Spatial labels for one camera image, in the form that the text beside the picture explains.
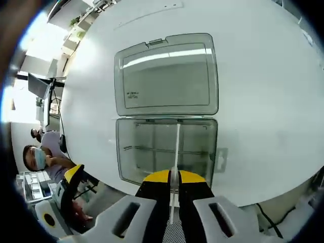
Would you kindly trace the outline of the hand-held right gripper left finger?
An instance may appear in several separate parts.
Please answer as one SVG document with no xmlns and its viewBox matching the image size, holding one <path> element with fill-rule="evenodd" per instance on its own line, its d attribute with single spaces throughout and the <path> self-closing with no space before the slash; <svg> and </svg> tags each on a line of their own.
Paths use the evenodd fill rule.
<svg viewBox="0 0 324 243">
<path fill-rule="evenodd" d="M 171 194 L 171 171 L 147 176 L 134 196 L 125 196 L 101 213 L 95 242 L 162 242 Z"/>
</svg>

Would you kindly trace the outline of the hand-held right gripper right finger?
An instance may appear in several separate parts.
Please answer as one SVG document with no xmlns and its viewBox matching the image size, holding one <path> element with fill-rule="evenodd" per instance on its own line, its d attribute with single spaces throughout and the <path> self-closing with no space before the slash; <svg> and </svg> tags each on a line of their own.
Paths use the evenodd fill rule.
<svg viewBox="0 0 324 243">
<path fill-rule="evenodd" d="M 261 233 L 240 208 L 214 196 L 206 180 L 180 170 L 179 217 L 186 242 L 261 242 Z"/>
</svg>

